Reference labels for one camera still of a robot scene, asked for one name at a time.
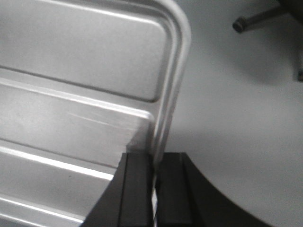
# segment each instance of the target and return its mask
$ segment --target black clamp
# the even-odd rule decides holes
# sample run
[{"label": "black clamp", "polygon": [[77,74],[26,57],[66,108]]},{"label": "black clamp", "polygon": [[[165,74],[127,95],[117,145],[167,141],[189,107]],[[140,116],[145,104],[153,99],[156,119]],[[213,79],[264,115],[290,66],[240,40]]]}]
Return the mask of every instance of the black clamp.
[{"label": "black clamp", "polygon": [[[149,155],[123,154],[115,177],[81,227],[152,227]],[[157,172],[158,227],[270,227],[220,193],[185,153],[165,153]]]}]

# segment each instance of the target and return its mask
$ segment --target metal panel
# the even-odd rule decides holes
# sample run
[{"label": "metal panel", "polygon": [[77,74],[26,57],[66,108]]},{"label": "metal panel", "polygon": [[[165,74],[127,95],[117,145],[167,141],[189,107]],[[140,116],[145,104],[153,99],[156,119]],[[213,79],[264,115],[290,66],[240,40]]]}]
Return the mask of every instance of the metal panel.
[{"label": "metal panel", "polygon": [[170,0],[0,0],[0,218],[76,226],[121,153],[157,164],[189,42]]}]

